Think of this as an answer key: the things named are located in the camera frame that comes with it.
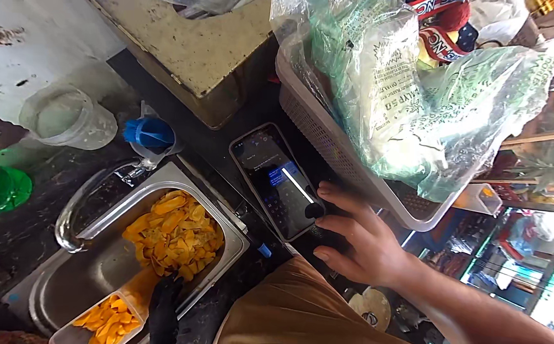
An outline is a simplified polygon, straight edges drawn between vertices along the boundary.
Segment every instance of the phone screen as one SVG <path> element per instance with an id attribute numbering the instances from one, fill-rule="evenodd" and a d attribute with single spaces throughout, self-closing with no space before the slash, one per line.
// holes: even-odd
<path id="1" fill-rule="evenodd" d="M 304 208 L 315 202 L 315 195 L 305 191 L 309 183 L 277 127 L 268 124 L 236 141 L 232 153 L 286 240 L 314 223 Z"/>

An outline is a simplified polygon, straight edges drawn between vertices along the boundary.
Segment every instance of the blue scrub brush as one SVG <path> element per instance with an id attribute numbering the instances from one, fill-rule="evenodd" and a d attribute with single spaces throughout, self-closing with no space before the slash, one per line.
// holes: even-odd
<path id="1" fill-rule="evenodd" d="M 175 143 L 175 135 L 162 119 L 145 117 L 126 122 L 124 140 L 148 148 L 170 147 Z"/>

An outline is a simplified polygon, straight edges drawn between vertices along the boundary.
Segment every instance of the smartphone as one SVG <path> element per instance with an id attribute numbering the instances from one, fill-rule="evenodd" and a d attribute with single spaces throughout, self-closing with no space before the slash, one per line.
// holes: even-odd
<path id="1" fill-rule="evenodd" d="M 314 226 L 304 210 L 318 203 L 317 195 L 277 125 L 248 132 L 229 150 L 281 240 L 290 242 Z"/>

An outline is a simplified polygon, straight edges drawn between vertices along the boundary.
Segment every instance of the black countertop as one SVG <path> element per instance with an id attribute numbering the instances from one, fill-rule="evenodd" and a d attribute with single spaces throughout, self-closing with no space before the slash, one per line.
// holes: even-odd
<path id="1" fill-rule="evenodd" d="M 273 256 L 266 259 L 250 248 L 181 319 L 178 342 L 210 343 L 232 303 L 291 256 L 266 226 L 266 219 L 262 218 L 265 215 L 258 211 L 261 208 L 257 200 L 228 152 L 231 141 L 261 124 L 274 122 L 282 130 L 313 186 L 317 187 L 321 180 L 339 183 L 339 179 L 281 110 L 278 101 L 280 85 L 267 83 L 222 129 L 213 131 L 154 80 L 127 50 L 108 63 L 172 125 L 178 137 L 186 141 L 186 148 L 179 156 L 200 171 L 231 206 L 245 208 L 247 204 L 249 211 L 243 215 L 243 222 L 251 235 L 265 242 L 273 251 Z M 75 190 L 99 169 L 134 155 L 127 143 L 116 139 L 97 151 L 65 147 L 55 157 L 34 168 L 30 173 L 34 179 L 34 190 L 29 201 L 12 212 L 0 215 L 0 267 L 11 276 L 0 286 L 0 297 L 59 249 L 53 225 Z M 186 170 L 178 157 L 173 155 L 169 158 L 201 187 L 199 184 L 202 182 Z M 84 207 L 80 214 L 82 223 L 90 223 L 129 191 L 126 184 L 115 177 L 110 178 L 89 200 L 90 204 Z M 386 220 L 402 242 L 410 231 L 403 230 L 393 218 Z M 313 248 L 320 244 L 341 249 L 347 246 L 342 237 L 320 228 L 308 231 L 293 242 L 293 246 L 338 291 L 342 293 L 350 286 L 363 290 L 364 286 L 331 275 L 332 271 L 312 254 Z M 17 322 L 2 304 L 0 329 L 34 331 Z"/>

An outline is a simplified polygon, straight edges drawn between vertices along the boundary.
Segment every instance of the white plastic basket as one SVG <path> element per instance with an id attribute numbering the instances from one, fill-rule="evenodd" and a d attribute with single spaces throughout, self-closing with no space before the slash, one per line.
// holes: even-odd
<path id="1" fill-rule="evenodd" d="M 289 47 L 287 42 L 282 44 L 275 61 L 282 83 L 280 104 L 286 114 L 330 167 L 375 206 L 391 211 L 411 230 L 433 229 L 459 192 L 452 193 L 444 203 L 435 203 L 419 197 L 415 189 L 402 182 L 377 177 L 362 165 L 349 137 L 298 79 L 287 58 Z"/>

